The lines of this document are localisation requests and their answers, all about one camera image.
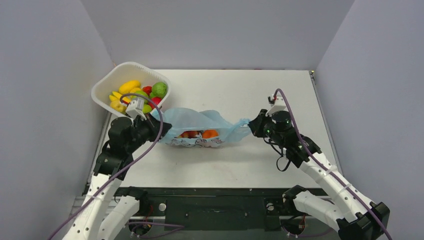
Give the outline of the light blue plastic bag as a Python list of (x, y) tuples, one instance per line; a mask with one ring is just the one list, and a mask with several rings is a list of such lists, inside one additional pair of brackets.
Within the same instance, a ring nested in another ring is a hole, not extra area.
[[(225, 120), (216, 110), (196, 111), (175, 107), (162, 112), (165, 123), (172, 128), (159, 142), (168, 146), (217, 148), (223, 144), (236, 143), (251, 134), (247, 126), (249, 119), (242, 118), (236, 123)], [(185, 131), (216, 130), (219, 136), (213, 138), (179, 138)]]

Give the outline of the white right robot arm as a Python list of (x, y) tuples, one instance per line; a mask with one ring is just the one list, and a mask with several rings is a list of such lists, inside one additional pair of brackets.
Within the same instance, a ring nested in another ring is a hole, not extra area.
[(330, 197), (330, 201), (323, 200), (296, 185), (282, 195), (282, 207), (287, 213), (310, 215), (335, 230), (342, 240), (376, 240), (381, 235), (391, 239), (387, 231), (389, 208), (353, 187), (319, 146), (300, 134), (290, 112), (281, 110), (269, 115), (262, 109), (248, 127), (255, 137), (268, 138), (272, 147), (285, 151), (288, 161)]

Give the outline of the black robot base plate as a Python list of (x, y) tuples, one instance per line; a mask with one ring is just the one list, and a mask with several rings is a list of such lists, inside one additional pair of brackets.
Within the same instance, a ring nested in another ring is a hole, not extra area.
[(287, 188), (164, 188), (120, 187), (111, 204), (127, 194), (141, 194), (133, 219), (147, 216), (181, 225), (186, 231), (276, 231), (282, 219), (301, 213), (285, 207)]

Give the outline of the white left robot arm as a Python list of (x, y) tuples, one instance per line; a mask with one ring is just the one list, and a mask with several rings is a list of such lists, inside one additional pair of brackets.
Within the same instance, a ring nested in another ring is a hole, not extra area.
[(107, 212), (128, 169), (135, 162), (133, 153), (146, 142), (155, 145), (172, 128), (148, 114), (117, 117), (108, 129), (108, 141), (103, 145), (91, 178), (86, 197), (73, 220), (65, 240), (113, 240), (131, 216), (143, 215), (149, 209), (147, 193), (130, 189), (111, 212)]

